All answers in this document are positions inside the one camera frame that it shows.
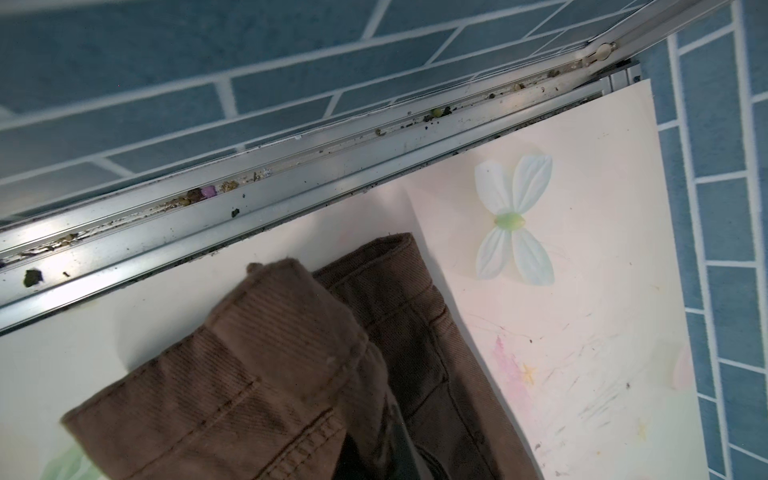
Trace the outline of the brown trousers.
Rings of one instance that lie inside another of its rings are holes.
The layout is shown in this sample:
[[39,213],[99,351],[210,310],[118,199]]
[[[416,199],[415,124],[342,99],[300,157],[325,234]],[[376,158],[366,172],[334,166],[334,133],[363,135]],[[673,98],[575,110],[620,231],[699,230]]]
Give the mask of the brown trousers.
[[535,479],[409,233],[252,264],[192,334],[67,412],[111,479]]

